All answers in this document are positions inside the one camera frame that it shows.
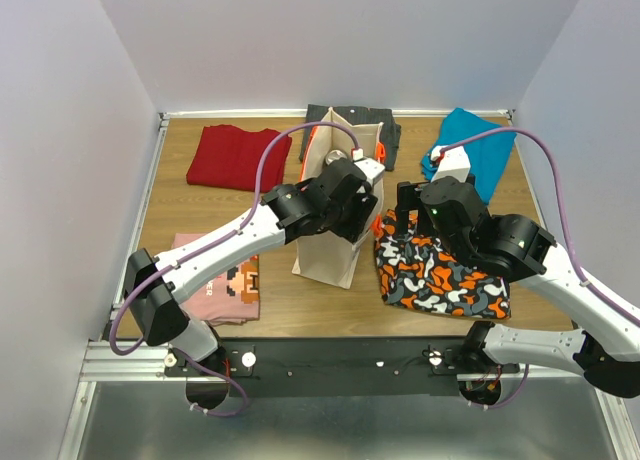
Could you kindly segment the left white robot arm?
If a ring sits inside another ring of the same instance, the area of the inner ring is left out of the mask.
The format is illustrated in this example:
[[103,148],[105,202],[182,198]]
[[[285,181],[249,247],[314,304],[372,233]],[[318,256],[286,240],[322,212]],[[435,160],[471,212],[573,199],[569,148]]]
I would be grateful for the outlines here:
[[218,337],[182,303],[230,268],[300,238],[331,233],[356,243],[378,204],[374,189],[384,171],[371,158],[341,158],[314,178],[274,187],[243,215],[197,240],[157,256],[146,249],[132,253],[123,293],[142,343],[168,343],[197,373],[214,373],[222,360]]

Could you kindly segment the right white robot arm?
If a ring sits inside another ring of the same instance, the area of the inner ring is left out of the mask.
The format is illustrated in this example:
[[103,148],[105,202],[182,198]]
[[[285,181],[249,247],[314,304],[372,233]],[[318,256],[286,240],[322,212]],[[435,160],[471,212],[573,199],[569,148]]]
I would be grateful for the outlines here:
[[621,398],[639,394],[639,309],[573,265],[567,250],[533,220],[492,215],[474,186],[452,176],[401,182],[396,190],[398,227],[418,214],[418,230],[434,234],[462,265],[546,297],[577,327],[552,332],[477,321],[453,354],[459,373],[530,364],[583,377]]

